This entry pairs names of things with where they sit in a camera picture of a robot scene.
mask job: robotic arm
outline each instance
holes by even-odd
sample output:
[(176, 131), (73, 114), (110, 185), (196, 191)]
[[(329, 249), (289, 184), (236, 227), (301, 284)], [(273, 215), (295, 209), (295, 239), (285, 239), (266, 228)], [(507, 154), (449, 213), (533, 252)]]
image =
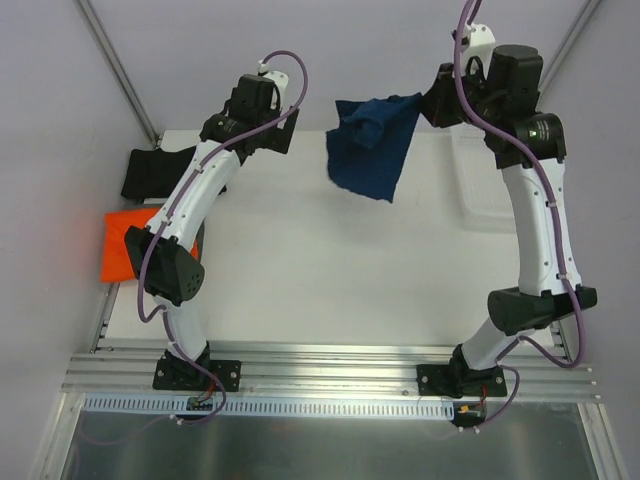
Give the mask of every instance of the robotic arm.
[[(557, 116), (537, 110), (542, 57), (532, 47), (495, 47), (486, 25), (465, 24), (464, 29), (462, 77), (455, 78), (453, 63), (441, 65), (433, 87), (423, 96), (421, 111), (434, 127), (477, 124), (478, 118), (469, 115), (474, 112), (480, 123), (493, 127), (485, 129), (485, 144), (495, 154), (496, 167), (511, 198), (520, 278), (517, 287), (489, 294), (489, 318), (482, 327), (456, 347), (449, 365), (419, 367), (418, 381), (422, 394), (486, 396), (489, 386), (489, 396), (505, 396), (504, 385), (495, 388), (496, 383), (503, 384), (498, 361), (520, 339), (526, 340), (535, 330), (574, 313), (572, 294), (582, 310), (596, 304), (597, 294), (582, 285), (571, 253), (564, 208), (562, 123)], [(461, 82), (467, 108), (456, 80)], [(521, 148), (498, 135), (500, 132), (515, 137), (533, 152), (536, 165)], [(567, 291), (567, 285), (572, 286), (572, 292)]]
[(199, 389), (207, 382), (189, 363), (209, 369), (209, 348), (194, 300), (205, 271), (189, 249), (214, 201), (247, 157), (259, 148), (288, 152), (299, 114), (294, 106), (278, 127), (288, 82), (286, 74), (266, 63), (257, 75), (243, 75), (222, 112), (205, 122), (193, 160), (165, 205), (144, 229), (131, 227), (125, 235), (136, 277), (168, 314), (174, 338), (163, 360), (171, 364), (165, 370), (174, 377), (166, 380), (179, 389)]

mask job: navy blue fabric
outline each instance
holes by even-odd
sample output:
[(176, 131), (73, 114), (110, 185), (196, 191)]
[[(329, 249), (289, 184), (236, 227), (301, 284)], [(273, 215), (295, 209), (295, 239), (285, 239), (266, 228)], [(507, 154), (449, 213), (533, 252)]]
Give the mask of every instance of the navy blue fabric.
[(420, 97), (336, 101), (340, 123), (327, 132), (331, 181), (358, 195), (393, 202), (420, 115)]

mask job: gray floor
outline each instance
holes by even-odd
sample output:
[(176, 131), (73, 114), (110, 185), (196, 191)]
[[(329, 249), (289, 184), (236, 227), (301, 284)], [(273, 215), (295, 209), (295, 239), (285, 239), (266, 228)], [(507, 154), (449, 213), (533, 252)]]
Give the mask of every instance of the gray floor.
[[(123, 438), (153, 418), (84, 415), (84, 433), (100, 440)], [(74, 443), (63, 478), (597, 479), (575, 406), (514, 405), (479, 435), (450, 433), (446, 423), (388, 419), (162, 421), (123, 445)]]

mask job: black cloth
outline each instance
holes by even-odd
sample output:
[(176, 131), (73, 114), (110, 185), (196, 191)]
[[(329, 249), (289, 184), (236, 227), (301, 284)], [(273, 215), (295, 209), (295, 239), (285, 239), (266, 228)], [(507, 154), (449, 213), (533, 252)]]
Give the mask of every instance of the black cloth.
[(179, 152), (132, 150), (121, 195), (127, 200), (168, 198), (195, 152), (196, 147)]

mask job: orange cloth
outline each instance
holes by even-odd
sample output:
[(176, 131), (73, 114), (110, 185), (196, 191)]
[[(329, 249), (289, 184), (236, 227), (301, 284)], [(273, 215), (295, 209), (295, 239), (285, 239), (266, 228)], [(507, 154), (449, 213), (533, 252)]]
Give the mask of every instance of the orange cloth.
[[(141, 208), (139, 210), (123, 210), (111, 212), (104, 216), (107, 233), (104, 239), (104, 253), (102, 255), (102, 274), (100, 281), (104, 283), (118, 283), (132, 280), (135, 277), (129, 254), (124, 243), (124, 234), (130, 226), (144, 228), (159, 207)], [(198, 246), (194, 243), (191, 255), (198, 258)]]

